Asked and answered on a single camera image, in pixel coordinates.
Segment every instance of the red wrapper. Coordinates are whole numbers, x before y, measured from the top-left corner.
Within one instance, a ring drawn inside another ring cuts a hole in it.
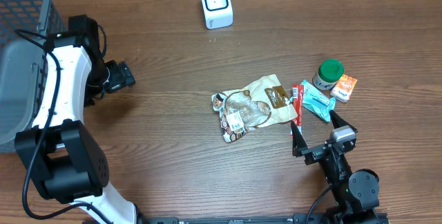
[[[293,122],[295,122],[296,126],[299,129],[299,132],[301,131],[301,118],[302,118],[302,99],[304,98],[304,85],[294,84],[292,86],[292,93],[293,93],[293,106],[295,108],[296,113],[298,114],[298,117],[296,117]]]

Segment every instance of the wooden tabletop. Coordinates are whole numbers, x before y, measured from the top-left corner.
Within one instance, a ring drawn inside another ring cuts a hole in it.
[[[277,216],[307,212],[326,188],[319,165],[291,155],[288,124],[227,144],[211,95],[276,74],[287,92],[326,58],[358,79],[336,112],[358,128],[353,171],[380,177],[391,223],[442,219],[442,0],[232,0],[234,24],[207,30],[200,0],[53,0],[106,30],[106,59],[137,84],[84,110],[112,184],[147,216]],[[329,137],[302,110],[309,146]],[[0,223],[41,223],[21,206],[25,169],[0,155]],[[40,214],[59,209],[30,190]],[[333,207],[331,195],[317,211]],[[80,210],[45,223],[80,223]]]

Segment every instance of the jar with green lid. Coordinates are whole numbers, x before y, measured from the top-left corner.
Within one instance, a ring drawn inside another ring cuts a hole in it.
[[[344,66],[337,59],[326,59],[313,76],[313,84],[320,90],[330,90],[344,74]]]

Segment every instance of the laundry basket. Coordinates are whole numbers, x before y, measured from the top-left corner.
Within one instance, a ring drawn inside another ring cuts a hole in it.
[[[14,151],[15,133],[30,128],[47,76],[43,51],[16,28],[41,35],[66,29],[52,0],[0,0],[0,153]]]

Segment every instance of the blue packet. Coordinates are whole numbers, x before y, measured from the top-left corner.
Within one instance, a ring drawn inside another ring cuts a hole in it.
[[[302,106],[315,113],[323,120],[330,122],[330,110],[334,109],[336,99],[329,99],[306,80],[301,82],[301,85],[304,85],[304,99],[302,100]]]

